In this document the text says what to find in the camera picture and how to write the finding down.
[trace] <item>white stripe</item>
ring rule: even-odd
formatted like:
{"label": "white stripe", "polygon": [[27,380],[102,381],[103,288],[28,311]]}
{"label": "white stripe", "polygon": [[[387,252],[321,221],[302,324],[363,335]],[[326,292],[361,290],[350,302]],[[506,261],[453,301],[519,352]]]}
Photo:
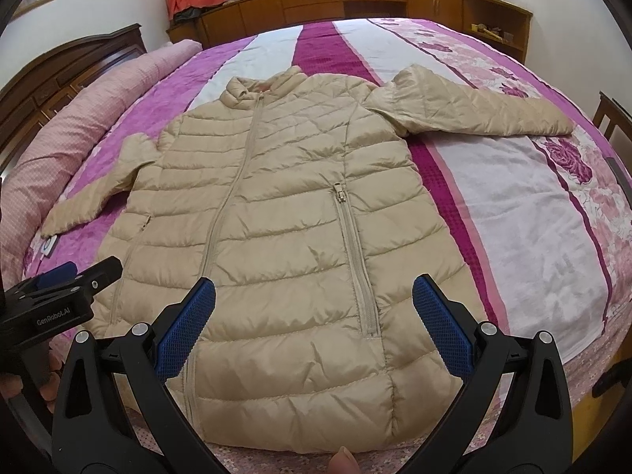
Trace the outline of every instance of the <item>white stripe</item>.
{"label": "white stripe", "polygon": [[302,26],[293,26],[259,34],[241,52],[226,61],[204,85],[188,110],[218,99],[233,76],[266,80],[290,68],[296,41],[302,29]]}
{"label": "white stripe", "polygon": [[364,59],[382,82],[390,82],[402,69],[411,64],[419,64],[448,80],[465,83],[445,64],[366,19],[337,21],[335,25],[349,46]]}
{"label": "white stripe", "polygon": [[470,211],[511,333],[551,332],[563,361],[603,329],[608,287],[580,213],[527,137],[432,134]]}

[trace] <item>white tag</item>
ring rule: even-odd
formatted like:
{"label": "white tag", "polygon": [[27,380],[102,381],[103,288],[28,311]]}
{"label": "white tag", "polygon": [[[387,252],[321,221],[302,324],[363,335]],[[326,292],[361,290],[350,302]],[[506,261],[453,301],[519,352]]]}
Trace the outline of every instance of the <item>white tag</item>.
{"label": "white tag", "polygon": [[51,253],[55,248],[55,244],[57,244],[57,235],[53,235],[53,237],[48,237],[48,239],[46,239],[46,242],[42,245],[43,256],[51,256]]}

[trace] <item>silver screw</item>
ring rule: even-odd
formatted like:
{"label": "silver screw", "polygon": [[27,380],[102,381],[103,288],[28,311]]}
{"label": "silver screw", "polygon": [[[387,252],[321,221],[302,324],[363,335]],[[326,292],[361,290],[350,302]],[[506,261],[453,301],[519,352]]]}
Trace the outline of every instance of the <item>silver screw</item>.
{"label": "silver screw", "polygon": [[75,335],[75,340],[80,344],[83,344],[89,337],[90,334],[87,331],[80,331],[77,335]]}
{"label": "silver screw", "polygon": [[553,337],[548,331],[541,331],[538,337],[540,337],[540,340],[545,344],[551,344],[551,342],[553,342]]}
{"label": "silver screw", "polygon": [[484,322],[480,325],[480,330],[485,335],[495,335],[498,331],[498,328],[494,326],[491,322]]}
{"label": "silver screw", "polygon": [[147,333],[149,326],[144,322],[139,322],[134,325],[132,328],[132,335],[136,335],[137,337],[141,337],[145,333]]}

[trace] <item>human hand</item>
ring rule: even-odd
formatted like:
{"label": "human hand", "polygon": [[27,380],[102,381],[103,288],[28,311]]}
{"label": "human hand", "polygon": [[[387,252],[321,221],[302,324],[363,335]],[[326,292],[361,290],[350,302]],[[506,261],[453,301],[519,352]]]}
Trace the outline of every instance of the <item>human hand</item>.
{"label": "human hand", "polygon": [[[51,413],[55,411],[55,399],[57,398],[57,392],[59,390],[59,374],[55,371],[61,369],[61,360],[49,352],[49,361],[51,364],[51,378],[46,385],[40,388],[40,394],[42,394],[43,400],[46,401],[46,407]],[[0,394],[5,399],[11,399],[20,394],[23,389],[22,380],[15,374],[0,373]]]}
{"label": "human hand", "polygon": [[351,451],[342,447],[329,461],[327,474],[360,474],[360,470]]}

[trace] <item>jacket collar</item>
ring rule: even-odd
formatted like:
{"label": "jacket collar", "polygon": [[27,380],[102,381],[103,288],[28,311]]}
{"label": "jacket collar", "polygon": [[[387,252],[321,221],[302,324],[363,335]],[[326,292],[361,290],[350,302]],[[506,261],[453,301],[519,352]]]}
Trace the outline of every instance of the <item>jacket collar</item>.
{"label": "jacket collar", "polygon": [[252,110],[259,94],[263,94],[263,103],[268,105],[290,94],[305,80],[307,75],[298,66],[292,66],[268,80],[235,76],[230,79],[219,100],[231,109]]}

